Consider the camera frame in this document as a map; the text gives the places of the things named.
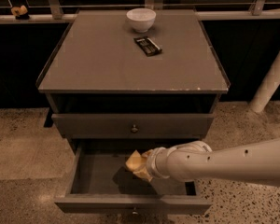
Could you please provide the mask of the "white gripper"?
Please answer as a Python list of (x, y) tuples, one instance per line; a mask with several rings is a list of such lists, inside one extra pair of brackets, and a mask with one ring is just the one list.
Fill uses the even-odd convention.
[(167, 162), (169, 156), (177, 151), (182, 153), (182, 156), (178, 156), (175, 160), (182, 161), (183, 159), (188, 160), (189, 154), (193, 153), (208, 153), (212, 149), (205, 142), (194, 141), (182, 145), (177, 145), (173, 147), (156, 147), (142, 153), (142, 157), (147, 158), (146, 167), (142, 167), (135, 171), (134, 174), (150, 182), (154, 178), (169, 178), (169, 169)]

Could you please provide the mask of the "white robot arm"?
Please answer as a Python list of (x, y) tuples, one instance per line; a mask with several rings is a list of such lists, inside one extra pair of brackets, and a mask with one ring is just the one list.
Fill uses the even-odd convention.
[(216, 178), (280, 187), (280, 138), (217, 151), (202, 141), (157, 147), (135, 151), (126, 165), (146, 180)]

